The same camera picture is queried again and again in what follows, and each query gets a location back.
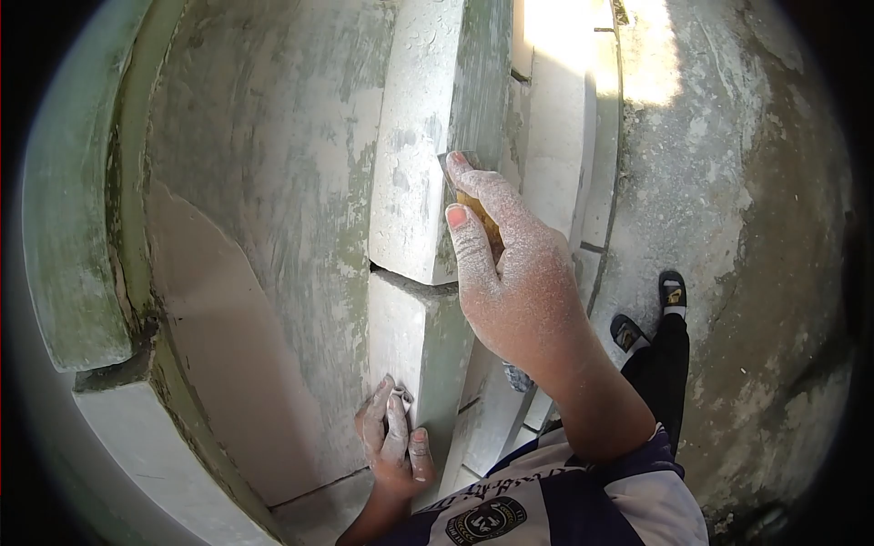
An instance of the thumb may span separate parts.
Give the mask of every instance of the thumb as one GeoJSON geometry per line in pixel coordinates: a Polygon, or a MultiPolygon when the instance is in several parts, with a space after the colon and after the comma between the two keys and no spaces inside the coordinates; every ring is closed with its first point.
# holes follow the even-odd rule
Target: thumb
{"type": "Polygon", "coordinates": [[[437,477],[434,461],[431,459],[428,432],[424,428],[417,428],[410,434],[410,465],[416,481],[430,483],[437,477]]]}
{"type": "Polygon", "coordinates": [[[495,260],[480,219],[467,205],[450,204],[446,221],[458,261],[459,294],[470,291],[490,294],[499,289],[495,260]]]}

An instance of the forearm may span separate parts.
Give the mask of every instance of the forearm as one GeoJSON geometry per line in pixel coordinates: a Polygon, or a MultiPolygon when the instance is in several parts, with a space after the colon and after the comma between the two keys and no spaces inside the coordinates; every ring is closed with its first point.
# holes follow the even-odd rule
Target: forearm
{"type": "Polygon", "coordinates": [[[361,514],[336,540],[336,546],[364,546],[381,537],[410,516],[411,506],[409,499],[401,499],[375,483],[361,514]]]}
{"type": "Polygon", "coordinates": [[[573,350],[532,366],[531,378],[557,404],[574,453],[605,463],[641,446],[653,433],[652,412],[613,366],[588,323],[571,333],[573,350]]]}

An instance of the dusty hand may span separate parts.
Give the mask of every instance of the dusty hand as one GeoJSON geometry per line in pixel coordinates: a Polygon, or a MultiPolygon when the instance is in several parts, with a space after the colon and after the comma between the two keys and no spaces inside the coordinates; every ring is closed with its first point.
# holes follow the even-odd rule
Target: dusty hand
{"type": "Polygon", "coordinates": [[[447,157],[447,170],[480,200],[505,246],[496,266],[479,218],[465,205],[447,207],[461,310],[487,348],[537,381],[545,364],[575,355],[585,321],[567,241],[496,172],[473,170],[458,152],[447,157]]]}
{"type": "Polygon", "coordinates": [[[407,433],[404,405],[385,376],[373,397],[355,416],[355,429],[378,486],[400,499],[412,499],[434,483],[436,472],[424,428],[407,433]],[[388,434],[383,419],[388,417],[388,434]]]}

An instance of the foot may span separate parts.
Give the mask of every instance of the foot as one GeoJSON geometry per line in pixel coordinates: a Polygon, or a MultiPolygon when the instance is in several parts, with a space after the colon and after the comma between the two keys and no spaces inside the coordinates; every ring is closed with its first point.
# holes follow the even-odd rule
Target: foot
{"type": "Polygon", "coordinates": [[[613,322],[610,324],[610,335],[620,349],[630,355],[633,355],[641,347],[649,346],[649,339],[643,334],[641,327],[624,314],[618,314],[613,318],[613,322]]]}
{"type": "Polygon", "coordinates": [[[676,313],[686,318],[686,281],[676,271],[666,271],[658,276],[659,301],[662,316],[676,313]]]}

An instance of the left hand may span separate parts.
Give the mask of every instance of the left hand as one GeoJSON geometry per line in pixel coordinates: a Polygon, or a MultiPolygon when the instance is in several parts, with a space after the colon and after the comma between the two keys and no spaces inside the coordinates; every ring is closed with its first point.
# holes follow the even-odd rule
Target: left hand
{"type": "Polygon", "coordinates": [[[374,487],[399,500],[410,500],[436,480],[428,446],[428,433],[417,428],[408,433],[404,405],[392,394],[394,380],[385,376],[373,397],[355,416],[355,430],[364,445],[364,456],[376,480],[374,487]],[[388,434],[383,419],[388,417],[388,434]]]}

